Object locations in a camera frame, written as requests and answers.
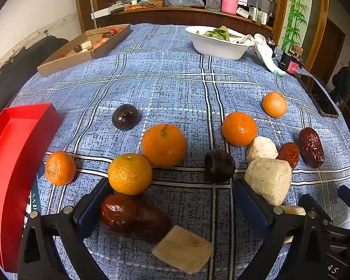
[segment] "black chair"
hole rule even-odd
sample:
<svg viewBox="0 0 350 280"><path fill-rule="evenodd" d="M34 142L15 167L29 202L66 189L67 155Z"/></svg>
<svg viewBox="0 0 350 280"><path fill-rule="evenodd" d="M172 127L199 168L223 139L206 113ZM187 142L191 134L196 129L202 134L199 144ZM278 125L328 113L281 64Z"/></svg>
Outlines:
<svg viewBox="0 0 350 280"><path fill-rule="evenodd" d="M0 73L0 112L36 74L37 67L66 43L66 39L47 36L29 48L22 48L10 63L3 66Z"/></svg>

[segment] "dried jujube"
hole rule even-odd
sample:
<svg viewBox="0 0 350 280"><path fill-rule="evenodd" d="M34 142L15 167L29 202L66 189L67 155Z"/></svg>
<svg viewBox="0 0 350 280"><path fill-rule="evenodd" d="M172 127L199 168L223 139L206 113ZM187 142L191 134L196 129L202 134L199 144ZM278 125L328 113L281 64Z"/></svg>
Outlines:
<svg viewBox="0 0 350 280"><path fill-rule="evenodd" d="M161 241L170 231L170 218L145 202L125 194L107 196L101 204L101 221L121 237Z"/></svg>
<svg viewBox="0 0 350 280"><path fill-rule="evenodd" d="M318 168L324 162L325 155L319 135L311 127L299 132L298 147L305 163L312 168Z"/></svg>
<svg viewBox="0 0 350 280"><path fill-rule="evenodd" d="M288 161L292 170L296 168L299 161L299 147L293 142L284 143L279 150L276 159Z"/></svg>

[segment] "metal screw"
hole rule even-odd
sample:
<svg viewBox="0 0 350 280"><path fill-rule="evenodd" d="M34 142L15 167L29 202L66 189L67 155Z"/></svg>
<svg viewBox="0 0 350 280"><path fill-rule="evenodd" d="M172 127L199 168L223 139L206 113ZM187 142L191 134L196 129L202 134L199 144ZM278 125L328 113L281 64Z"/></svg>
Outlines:
<svg viewBox="0 0 350 280"><path fill-rule="evenodd" d="M62 210L65 214L69 214L73 211L73 207L72 206L67 206Z"/></svg>
<svg viewBox="0 0 350 280"><path fill-rule="evenodd" d="M316 213L311 210L311 211L309 211L309 216L310 216L310 218L315 219Z"/></svg>
<svg viewBox="0 0 350 280"><path fill-rule="evenodd" d="M273 212L277 215L281 215L283 213L283 209L281 207L276 206L273 208Z"/></svg>
<svg viewBox="0 0 350 280"><path fill-rule="evenodd" d="M30 213L30 218L35 218L38 215L38 212L34 210L33 212Z"/></svg>

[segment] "orange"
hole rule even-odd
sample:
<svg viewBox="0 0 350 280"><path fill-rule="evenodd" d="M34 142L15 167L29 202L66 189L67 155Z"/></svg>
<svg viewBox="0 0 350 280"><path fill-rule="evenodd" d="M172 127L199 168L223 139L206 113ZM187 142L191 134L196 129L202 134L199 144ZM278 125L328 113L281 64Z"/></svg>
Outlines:
<svg viewBox="0 0 350 280"><path fill-rule="evenodd" d="M235 146L246 146L257 135L257 124L245 113L231 113L224 119L222 134L227 142Z"/></svg>
<svg viewBox="0 0 350 280"><path fill-rule="evenodd" d="M116 192L135 196L150 185L152 169L144 156L133 153L122 154L110 164L108 179Z"/></svg>
<svg viewBox="0 0 350 280"><path fill-rule="evenodd" d="M69 184L76 172L77 166L73 157L65 151L55 151L45 164L45 176L57 186Z"/></svg>
<svg viewBox="0 0 350 280"><path fill-rule="evenodd" d="M274 118L280 118L287 111L287 102L278 92L266 94L262 106L264 111Z"/></svg>
<svg viewBox="0 0 350 280"><path fill-rule="evenodd" d="M143 155L158 167L171 167L184 159L187 142L179 128L158 124L148 129L141 141Z"/></svg>

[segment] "dark plum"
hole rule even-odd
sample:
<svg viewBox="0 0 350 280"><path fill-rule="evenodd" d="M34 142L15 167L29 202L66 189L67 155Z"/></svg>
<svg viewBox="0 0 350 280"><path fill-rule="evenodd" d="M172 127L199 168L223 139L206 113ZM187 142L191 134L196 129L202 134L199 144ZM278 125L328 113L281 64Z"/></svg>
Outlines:
<svg viewBox="0 0 350 280"><path fill-rule="evenodd" d="M123 104L118 107L112 116L114 126L126 131L134 127L140 121L140 114L137 108L131 104Z"/></svg>
<svg viewBox="0 0 350 280"><path fill-rule="evenodd" d="M235 173L235 161L221 149L209 150L205 155L205 178L213 183L223 183Z"/></svg>
<svg viewBox="0 0 350 280"><path fill-rule="evenodd" d="M77 45L77 46L75 46L74 47L74 51L76 52L76 53L79 53L80 51L82 51L83 49L82 49L82 47L80 46L80 45Z"/></svg>

